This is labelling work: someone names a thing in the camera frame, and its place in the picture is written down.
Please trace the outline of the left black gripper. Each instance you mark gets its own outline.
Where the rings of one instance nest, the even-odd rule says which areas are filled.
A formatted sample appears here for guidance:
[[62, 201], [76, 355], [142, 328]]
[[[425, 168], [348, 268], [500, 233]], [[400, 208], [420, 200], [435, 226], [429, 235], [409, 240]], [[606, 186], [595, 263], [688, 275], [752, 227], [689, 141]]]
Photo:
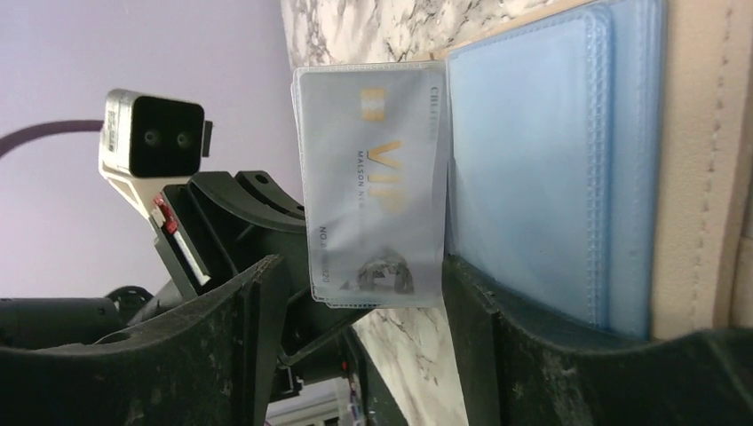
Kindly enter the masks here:
[[155, 197], [148, 221], [178, 300], [153, 299], [129, 327], [220, 287], [266, 256], [279, 255], [289, 271], [289, 296], [270, 400], [357, 372], [348, 330], [363, 311], [336, 311], [313, 300], [304, 209], [267, 174], [201, 172], [184, 184], [167, 185]]

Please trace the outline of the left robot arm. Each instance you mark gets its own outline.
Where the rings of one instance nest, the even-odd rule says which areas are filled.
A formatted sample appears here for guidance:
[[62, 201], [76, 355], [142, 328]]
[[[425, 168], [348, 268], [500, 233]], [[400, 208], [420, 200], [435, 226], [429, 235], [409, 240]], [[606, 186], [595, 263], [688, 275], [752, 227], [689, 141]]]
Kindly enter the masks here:
[[172, 369], [192, 393], [228, 384], [235, 402], [291, 398], [339, 374], [337, 338], [365, 315], [313, 299], [304, 209], [264, 172], [200, 172], [166, 186], [157, 250], [175, 295], [131, 317], [104, 298], [5, 298], [1, 359], [17, 392], [89, 392], [107, 402], [129, 381]]

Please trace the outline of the white VIP credit card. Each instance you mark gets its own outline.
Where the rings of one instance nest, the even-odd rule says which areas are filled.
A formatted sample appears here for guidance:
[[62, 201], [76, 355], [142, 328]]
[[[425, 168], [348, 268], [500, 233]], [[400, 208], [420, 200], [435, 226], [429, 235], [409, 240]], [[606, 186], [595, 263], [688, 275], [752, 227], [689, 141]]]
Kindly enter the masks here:
[[291, 91], [314, 299], [437, 305], [450, 148], [443, 63], [300, 67]]

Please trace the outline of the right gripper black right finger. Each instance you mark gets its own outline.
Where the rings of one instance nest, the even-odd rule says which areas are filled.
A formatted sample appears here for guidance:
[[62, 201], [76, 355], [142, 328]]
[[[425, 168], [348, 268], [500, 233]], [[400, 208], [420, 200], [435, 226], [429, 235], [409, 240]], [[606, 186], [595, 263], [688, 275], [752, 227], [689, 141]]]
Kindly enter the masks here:
[[456, 256], [442, 289], [472, 425], [752, 422], [748, 328], [640, 342], [497, 288]]

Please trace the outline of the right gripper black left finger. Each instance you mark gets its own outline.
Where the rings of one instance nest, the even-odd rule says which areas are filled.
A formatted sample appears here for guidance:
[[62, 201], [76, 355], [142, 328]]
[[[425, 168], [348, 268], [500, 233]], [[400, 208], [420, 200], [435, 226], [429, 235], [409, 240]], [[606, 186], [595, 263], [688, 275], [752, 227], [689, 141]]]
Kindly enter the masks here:
[[4, 425], [261, 425], [289, 296], [266, 256], [94, 344], [1, 352]]

